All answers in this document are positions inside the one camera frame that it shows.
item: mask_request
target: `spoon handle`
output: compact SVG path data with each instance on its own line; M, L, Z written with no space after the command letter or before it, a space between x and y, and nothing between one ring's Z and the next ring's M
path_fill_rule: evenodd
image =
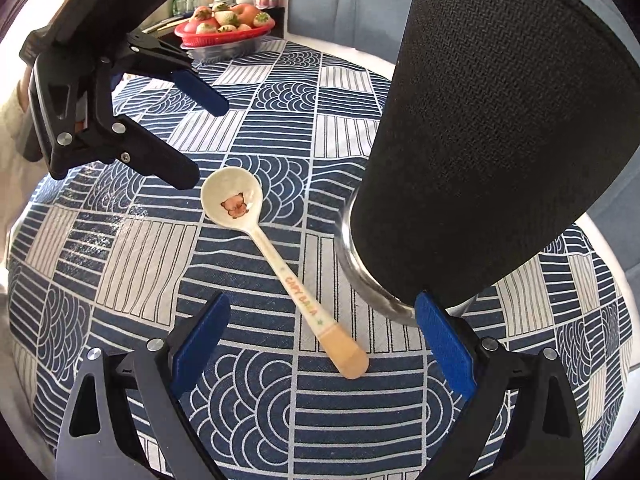
M357 379L369 367L369 357L345 329L306 290L298 277L289 269L271 241L259 227L248 232L260 252L282 282L293 303L302 313L327 356L347 379Z

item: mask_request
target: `table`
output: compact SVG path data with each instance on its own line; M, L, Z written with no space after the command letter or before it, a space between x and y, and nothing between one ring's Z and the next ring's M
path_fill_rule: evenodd
M15 361L47 443L55 452L89 348L138 348L223 290L233 306L228 329L180 402L230 479L415 478L463 399L417 329L389 322L353 292L332 245L334 219L362 178L389 81L273 38L253 56L197 68L229 99L224 117L147 78L121 84L114 110L187 153L203 178L225 165L258 176L264 231L370 352L369 372L347 381L334 371L248 237L204 218L199 186L178 191L119 162L89 164L39 185L8 266ZM591 468L622 401L632 329L620 290L584 233L569 227L483 291L465 317L508 349L558 350ZM477 469L492 463L513 401L505 398ZM130 405L152 465L166 470L134 392Z

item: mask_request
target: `strawberry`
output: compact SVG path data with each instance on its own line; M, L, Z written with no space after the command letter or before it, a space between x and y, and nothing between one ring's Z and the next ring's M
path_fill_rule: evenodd
M213 12L206 5L199 6L196 10L193 11L193 16L190 17L190 21L198 21L201 22L203 20L208 20L213 15Z
M264 27L265 25L269 25L270 23L275 24L273 18L266 12L261 12L254 18L254 27Z
M218 2L213 6L213 12L222 12L222 10L231 10L231 7L226 2Z
M196 28L196 34L214 34L216 32L216 27L212 23L204 22Z
M240 25L238 15L232 10L222 10L220 12L216 12L214 16L220 25L233 25L234 27Z
M184 31L188 34L197 34L198 27L203 23L209 23L214 28L218 28L220 26L215 18L209 18L208 20L204 20L203 22L199 20L193 20L193 21L189 20L184 25Z
M235 32L237 29L233 25L223 25L218 32Z

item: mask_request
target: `black cylindrical container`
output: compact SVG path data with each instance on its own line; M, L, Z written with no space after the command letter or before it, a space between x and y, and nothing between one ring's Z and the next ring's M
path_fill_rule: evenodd
M640 142L638 65L579 0L413 0L351 230L407 304L526 262Z

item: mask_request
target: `white ceramic spoon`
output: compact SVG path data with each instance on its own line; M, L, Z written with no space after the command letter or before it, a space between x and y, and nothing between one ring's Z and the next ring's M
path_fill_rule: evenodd
M212 222L251 237L338 371L347 379L364 374L369 367L367 354L306 290L260 229L262 187L258 179L242 168L217 170L204 181L200 200Z

